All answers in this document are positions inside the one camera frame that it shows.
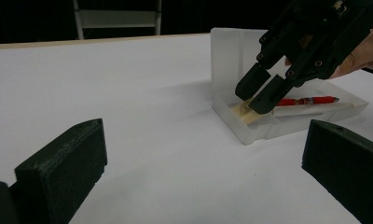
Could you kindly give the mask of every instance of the plastic box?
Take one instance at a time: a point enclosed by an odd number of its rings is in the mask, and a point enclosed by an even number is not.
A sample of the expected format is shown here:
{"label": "plastic box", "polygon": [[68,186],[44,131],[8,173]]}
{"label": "plastic box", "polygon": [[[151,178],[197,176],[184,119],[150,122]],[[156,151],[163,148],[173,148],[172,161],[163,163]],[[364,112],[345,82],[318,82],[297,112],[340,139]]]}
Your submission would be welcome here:
{"label": "plastic box", "polygon": [[[232,28],[214,28],[211,31],[213,109],[227,126],[245,144],[258,139],[271,139],[309,128],[312,119],[337,121],[360,114],[368,105],[365,100],[320,79],[306,82],[300,88],[293,88],[286,97],[301,98],[315,95],[332,95],[340,100],[335,104],[320,105],[321,112],[308,115],[275,117],[265,115],[252,124],[245,124],[231,108],[242,100],[235,95],[237,83],[256,62],[260,51],[258,39],[266,31]],[[283,60],[269,70],[271,75],[283,77],[287,67]]]}

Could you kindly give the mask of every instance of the chair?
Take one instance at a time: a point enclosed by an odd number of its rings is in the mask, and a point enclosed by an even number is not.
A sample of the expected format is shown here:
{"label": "chair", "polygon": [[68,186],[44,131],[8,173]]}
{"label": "chair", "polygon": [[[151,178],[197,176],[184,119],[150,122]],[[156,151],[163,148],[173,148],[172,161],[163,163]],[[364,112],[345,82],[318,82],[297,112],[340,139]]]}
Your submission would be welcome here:
{"label": "chair", "polygon": [[78,39],[85,39],[88,28],[154,27],[155,35],[160,35],[162,0],[156,0],[156,11],[80,9],[77,0],[73,1]]}

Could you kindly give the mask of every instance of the tabletop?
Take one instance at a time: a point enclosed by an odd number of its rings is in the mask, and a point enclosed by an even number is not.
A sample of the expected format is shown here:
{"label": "tabletop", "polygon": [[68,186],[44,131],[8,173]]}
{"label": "tabletop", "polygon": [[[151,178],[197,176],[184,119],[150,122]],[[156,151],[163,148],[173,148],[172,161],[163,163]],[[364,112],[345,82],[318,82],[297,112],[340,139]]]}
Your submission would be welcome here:
{"label": "tabletop", "polygon": [[[71,223],[359,223],[301,169],[307,130],[246,146],[212,109],[210,35],[0,46],[0,181],[71,126],[104,121],[108,165]],[[337,122],[373,141],[369,102]]]}

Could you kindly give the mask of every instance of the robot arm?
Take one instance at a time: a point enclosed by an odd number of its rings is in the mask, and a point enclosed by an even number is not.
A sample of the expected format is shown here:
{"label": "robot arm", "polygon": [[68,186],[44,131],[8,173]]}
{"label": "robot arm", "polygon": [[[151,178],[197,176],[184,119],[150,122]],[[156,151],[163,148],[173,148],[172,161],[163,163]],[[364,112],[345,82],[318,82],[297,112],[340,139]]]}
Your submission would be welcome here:
{"label": "robot arm", "polygon": [[[327,79],[373,28],[373,0],[293,0],[259,39],[257,63],[235,93],[259,114],[270,112],[294,87]],[[270,69],[283,56],[292,63],[285,78]]]}

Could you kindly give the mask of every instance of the red pen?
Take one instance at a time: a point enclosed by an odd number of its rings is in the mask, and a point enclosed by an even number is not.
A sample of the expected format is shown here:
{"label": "red pen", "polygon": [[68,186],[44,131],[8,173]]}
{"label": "red pen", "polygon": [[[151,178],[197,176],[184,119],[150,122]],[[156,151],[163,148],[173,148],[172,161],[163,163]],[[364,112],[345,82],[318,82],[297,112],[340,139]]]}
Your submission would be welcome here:
{"label": "red pen", "polygon": [[283,98],[277,106],[283,105],[321,105],[321,104],[332,104],[338,101],[337,97],[333,96],[314,96],[305,97],[300,99],[289,99]]}

